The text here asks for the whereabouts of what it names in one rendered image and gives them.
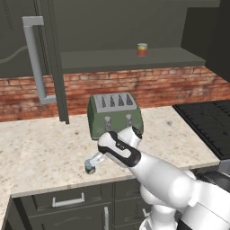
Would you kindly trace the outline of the black hob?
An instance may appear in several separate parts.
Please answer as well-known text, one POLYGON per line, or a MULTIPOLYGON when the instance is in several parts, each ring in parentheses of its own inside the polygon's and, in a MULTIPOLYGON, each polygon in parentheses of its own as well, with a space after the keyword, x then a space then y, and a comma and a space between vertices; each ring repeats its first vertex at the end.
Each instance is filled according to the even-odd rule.
POLYGON ((219 160, 230 159, 230 100, 174 104, 173 108, 219 160))

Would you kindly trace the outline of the dark grey cupboard door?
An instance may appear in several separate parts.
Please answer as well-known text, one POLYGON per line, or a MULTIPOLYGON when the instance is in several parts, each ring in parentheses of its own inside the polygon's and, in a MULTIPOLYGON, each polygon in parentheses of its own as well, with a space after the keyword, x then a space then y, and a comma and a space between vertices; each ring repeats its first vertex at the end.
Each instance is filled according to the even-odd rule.
POLYGON ((140 226, 145 219, 144 211, 149 213, 151 206, 146 204, 142 198, 124 199, 114 202, 114 229, 130 228, 140 226))
POLYGON ((30 217, 29 221, 32 230, 104 230, 104 207, 109 209, 111 230, 111 203, 30 217))

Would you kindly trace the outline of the dark grey drawer front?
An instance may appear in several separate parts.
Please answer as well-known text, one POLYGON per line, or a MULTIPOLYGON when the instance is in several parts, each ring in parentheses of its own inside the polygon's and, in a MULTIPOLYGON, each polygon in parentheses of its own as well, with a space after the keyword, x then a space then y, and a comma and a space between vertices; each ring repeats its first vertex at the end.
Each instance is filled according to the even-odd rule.
POLYGON ((140 183, 136 179, 114 183, 115 200, 132 199, 140 196, 140 183))
POLYGON ((93 186, 75 188, 71 190, 60 190, 55 192, 43 193, 39 195, 33 195, 32 200, 35 205, 36 211, 55 210, 60 208, 52 207, 52 199, 55 197, 56 201, 64 201, 69 199, 78 199, 81 197, 81 193, 84 193, 85 201, 80 204, 69 205, 60 208, 74 208, 91 205, 94 203, 103 203, 112 199, 112 184, 98 184, 93 186))

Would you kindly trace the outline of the green four-slot toaster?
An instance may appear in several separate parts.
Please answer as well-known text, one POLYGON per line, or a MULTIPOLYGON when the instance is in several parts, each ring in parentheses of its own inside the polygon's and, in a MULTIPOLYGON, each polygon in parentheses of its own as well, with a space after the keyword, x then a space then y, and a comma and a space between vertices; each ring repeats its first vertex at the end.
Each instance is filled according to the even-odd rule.
POLYGON ((105 132, 120 132, 130 126, 144 132, 141 110, 130 93, 91 95, 87 117, 92 140, 98 140, 105 132))

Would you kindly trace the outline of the red can with yellow top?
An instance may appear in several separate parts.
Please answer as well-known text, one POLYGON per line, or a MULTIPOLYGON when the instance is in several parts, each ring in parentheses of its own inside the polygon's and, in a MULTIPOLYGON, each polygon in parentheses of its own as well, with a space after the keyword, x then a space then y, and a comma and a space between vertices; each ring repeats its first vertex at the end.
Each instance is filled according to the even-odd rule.
POLYGON ((147 44, 146 43, 137 44, 137 55, 139 57, 145 57, 147 55, 147 44))

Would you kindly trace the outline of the dark green can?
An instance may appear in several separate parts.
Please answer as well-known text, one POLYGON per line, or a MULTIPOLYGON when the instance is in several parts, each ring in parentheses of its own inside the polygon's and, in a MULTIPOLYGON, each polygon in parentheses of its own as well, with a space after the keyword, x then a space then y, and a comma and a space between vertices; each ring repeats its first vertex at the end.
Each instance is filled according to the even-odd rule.
POLYGON ((88 173, 88 174, 95 173, 95 163, 90 161, 89 159, 87 159, 84 162, 84 168, 85 168, 85 172, 88 173))

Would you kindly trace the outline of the dark oven front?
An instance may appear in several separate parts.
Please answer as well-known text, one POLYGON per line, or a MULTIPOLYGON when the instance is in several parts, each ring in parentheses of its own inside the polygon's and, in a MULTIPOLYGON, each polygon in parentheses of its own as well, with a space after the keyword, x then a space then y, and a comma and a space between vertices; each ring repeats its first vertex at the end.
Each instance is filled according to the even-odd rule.
POLYGON ((197 179, 214 184, 230 193, 230 159, 221 161, 219 165, 206 166, 191 171, 197 179))

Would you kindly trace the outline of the dark grey open wall cabinet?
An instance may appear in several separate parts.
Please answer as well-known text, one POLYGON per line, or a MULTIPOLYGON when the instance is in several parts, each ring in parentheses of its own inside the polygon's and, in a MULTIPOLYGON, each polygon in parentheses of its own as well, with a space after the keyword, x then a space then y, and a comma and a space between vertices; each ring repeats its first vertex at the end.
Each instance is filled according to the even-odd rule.
POLYGON ((62 70, 66 74, 199 66, 181 47, 187 10, 220 0, 54 0, 62 70), (137 55, 137 44, 147 55, 137 55))

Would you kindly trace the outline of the dark grey cabinet door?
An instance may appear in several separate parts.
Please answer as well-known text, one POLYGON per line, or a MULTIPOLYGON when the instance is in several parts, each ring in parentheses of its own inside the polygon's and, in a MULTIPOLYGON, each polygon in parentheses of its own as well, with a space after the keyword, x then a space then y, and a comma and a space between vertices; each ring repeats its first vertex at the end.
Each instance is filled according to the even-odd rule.
POLYGON ((42 16, 44 24, 33 32, 47 95, 55 95, 58 116, 69 121, 53 0, 0 0, 0 79, 34 75, 24 35, 22 17, 42 16))
POLYGON ((230 83, 230 0, 220 0, 219 7, 190 7, 181 47, 230 83))

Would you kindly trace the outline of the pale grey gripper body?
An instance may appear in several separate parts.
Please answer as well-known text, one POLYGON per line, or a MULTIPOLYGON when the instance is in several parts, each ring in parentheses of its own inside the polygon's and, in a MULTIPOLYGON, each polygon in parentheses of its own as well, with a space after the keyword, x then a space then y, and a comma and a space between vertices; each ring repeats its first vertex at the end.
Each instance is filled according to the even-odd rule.
POLYGON ((96 167, 104 160, 104 158, 105 158, 105 154, 98 152, 90 159, 90 165, 92 167, 96 167))

